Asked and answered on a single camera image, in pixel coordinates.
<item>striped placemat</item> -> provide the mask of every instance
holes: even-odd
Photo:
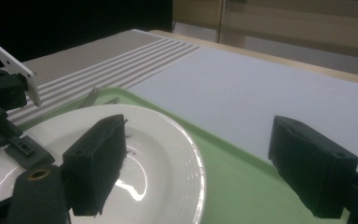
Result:
[[[20,125],[87,94],[128,88],[201,50],[200,46],[132,30],[24,63],[36,72],[42,105],[8,112]]]

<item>fork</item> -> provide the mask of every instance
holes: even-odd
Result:
[[[100,94],[100,89],[98,89],[98,87],[92,88],[92,90],[89,92],[89,95],[87,95],[86,99],[84,99],[78,109],[93,105],[95,100],[98,98],[98,94]]]

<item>white table surface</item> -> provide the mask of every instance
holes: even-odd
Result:
[[[358,156],[355,82],[204,47],[129,91],[265,161],[275,115]]]

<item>white plate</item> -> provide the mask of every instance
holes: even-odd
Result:
[[[133,105],[100,105],[49,119],[26,132],[62,163],[62,153],[98,120],[123,114],[128,155],[101,216],[73,223],[200,223],[205,171],[200,152],[172,119]],[[0,149],[0,201],[23,172]]]

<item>tray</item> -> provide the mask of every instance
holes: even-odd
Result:
[[[169,116],[192,136],[206,169],[202,224],[347,223],[349,212],[346,210],[341,219],[314,217],[273,166],[129,91],[103,89],[95,104],[102,105],[116,97],[119,97],[119,104],[140,105]],[[21,128],[26,130],[43,120],[76,109],[81,101],[79,99],[24,123]]]

